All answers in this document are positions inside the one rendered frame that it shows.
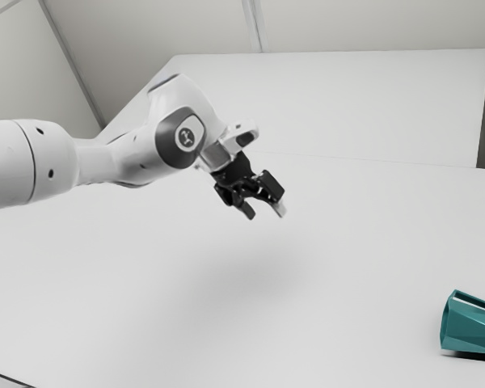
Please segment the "teal faceted mug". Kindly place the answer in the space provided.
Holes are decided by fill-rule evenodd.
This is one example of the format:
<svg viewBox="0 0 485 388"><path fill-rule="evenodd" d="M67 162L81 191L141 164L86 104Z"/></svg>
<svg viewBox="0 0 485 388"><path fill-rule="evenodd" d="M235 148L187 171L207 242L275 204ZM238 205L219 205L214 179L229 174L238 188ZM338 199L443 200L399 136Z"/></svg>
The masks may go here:
<svg viewBox="0 0 485 388"><path fill-rule="evenodd" d="M485 301L455 289L441 318L441 349L485 354Z"/></svg>

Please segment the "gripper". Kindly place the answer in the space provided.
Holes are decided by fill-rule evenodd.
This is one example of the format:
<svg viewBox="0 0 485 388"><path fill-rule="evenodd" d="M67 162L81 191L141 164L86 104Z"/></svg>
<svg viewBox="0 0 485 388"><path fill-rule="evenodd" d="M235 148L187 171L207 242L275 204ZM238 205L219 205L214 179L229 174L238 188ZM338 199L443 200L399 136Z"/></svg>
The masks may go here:
<svg viewBox="0 0 485 388"><path fill-rule="evenodd" d="M248 157L240 151L225 167L211 174L214 190L227 206L235 207L248 220L255 218L255 210L246 198L255 198L268 204L276 215L283 218L287 209L283 203L285 189L268 170L255 177Z"/></svg>

